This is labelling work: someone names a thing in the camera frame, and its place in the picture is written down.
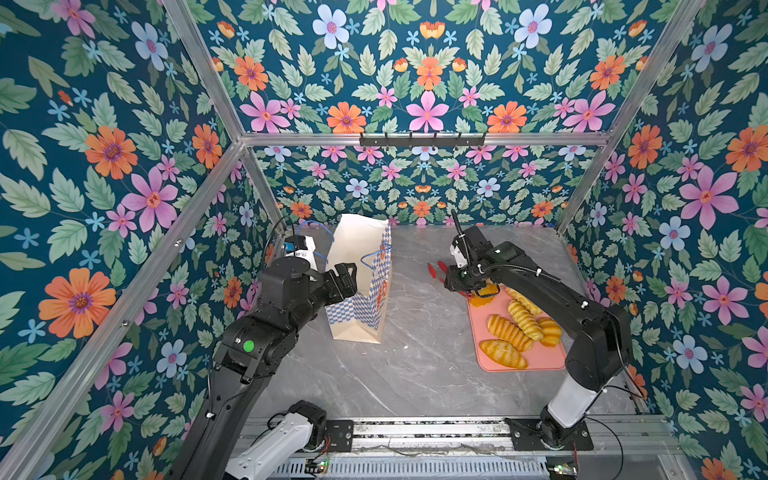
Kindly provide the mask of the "red metal kitchen tongs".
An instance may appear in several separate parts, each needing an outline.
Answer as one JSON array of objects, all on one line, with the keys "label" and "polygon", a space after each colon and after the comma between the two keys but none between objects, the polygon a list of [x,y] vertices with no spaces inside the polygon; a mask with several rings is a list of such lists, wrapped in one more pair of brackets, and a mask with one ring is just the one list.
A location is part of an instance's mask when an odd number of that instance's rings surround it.
[{"label": "red metal kitchen tongs", "polygon": [[467,290],[458,279],[458,274],[460,273],[458,266],[448,265],[443,261],[438,261],[436,265],[428,263],[427,266],[430,276],[438,280],[446,290],[460,294],[466,299],[473,297],[473,293]]}]

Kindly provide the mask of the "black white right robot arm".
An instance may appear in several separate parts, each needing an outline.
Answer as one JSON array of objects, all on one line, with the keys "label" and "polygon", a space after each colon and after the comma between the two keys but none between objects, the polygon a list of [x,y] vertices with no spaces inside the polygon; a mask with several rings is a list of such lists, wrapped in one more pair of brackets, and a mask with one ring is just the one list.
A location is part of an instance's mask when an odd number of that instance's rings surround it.
[{"label": "black white right robot arm", "polygon": [[448,290],[481,295],[493,285],[509,297],[506,315],[487,323],[493,338],[482,348],[488,358],[521,369],[525,341],[555,346],[570,339],[564,380],[530,431],[550,450],[573,444],[588,410],[634,359],[630,314],[579,293],[513,243],[494,245],[475,227],[452,240],[451,253],[455,262],[444,269]]}]

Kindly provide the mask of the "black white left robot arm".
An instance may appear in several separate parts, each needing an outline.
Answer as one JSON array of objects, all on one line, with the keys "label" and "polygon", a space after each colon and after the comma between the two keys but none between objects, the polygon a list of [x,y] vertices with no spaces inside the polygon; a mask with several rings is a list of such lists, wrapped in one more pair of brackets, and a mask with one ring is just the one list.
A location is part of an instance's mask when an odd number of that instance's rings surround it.
[{"label": "black white left robot arm", "polygon": [[298,343],[300,330],[323,308],[357,293],[356,273],[354,263],[320,273],[295,256],[262,271],[255,307],[225,329],[214,353],[203,406],[168,478],[267,479],[296,452],[323,443],[325,411],[300,401],[244,452],[234,452],[253,406]]}]

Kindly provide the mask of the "orange yellow bun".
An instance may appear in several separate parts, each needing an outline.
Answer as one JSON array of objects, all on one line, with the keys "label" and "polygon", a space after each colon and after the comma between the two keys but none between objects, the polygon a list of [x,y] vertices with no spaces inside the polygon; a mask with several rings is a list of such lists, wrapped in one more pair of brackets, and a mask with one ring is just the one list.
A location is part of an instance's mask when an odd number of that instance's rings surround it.
[{"label": "orange yellow bun", "polygon": [[497,284],[487,281],[484,287],[476,289],[470,294],[469,304],[476,308],[488,305],[494,300],[499,292],[500,288]]}]

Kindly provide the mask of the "blue checkered paper bag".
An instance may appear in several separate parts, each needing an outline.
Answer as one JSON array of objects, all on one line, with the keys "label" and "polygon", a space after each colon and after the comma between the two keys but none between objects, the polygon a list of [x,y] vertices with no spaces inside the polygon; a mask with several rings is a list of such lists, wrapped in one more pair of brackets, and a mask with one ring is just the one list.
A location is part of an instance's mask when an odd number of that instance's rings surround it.
[{"label": "blue checkered paper bag", "polygon": [[356,267],[353,296],[326,308],[332,337],[340,341],[382,342],[391,287],[392,232],[386,220],[343,214],[333,233],[330,267]]}]

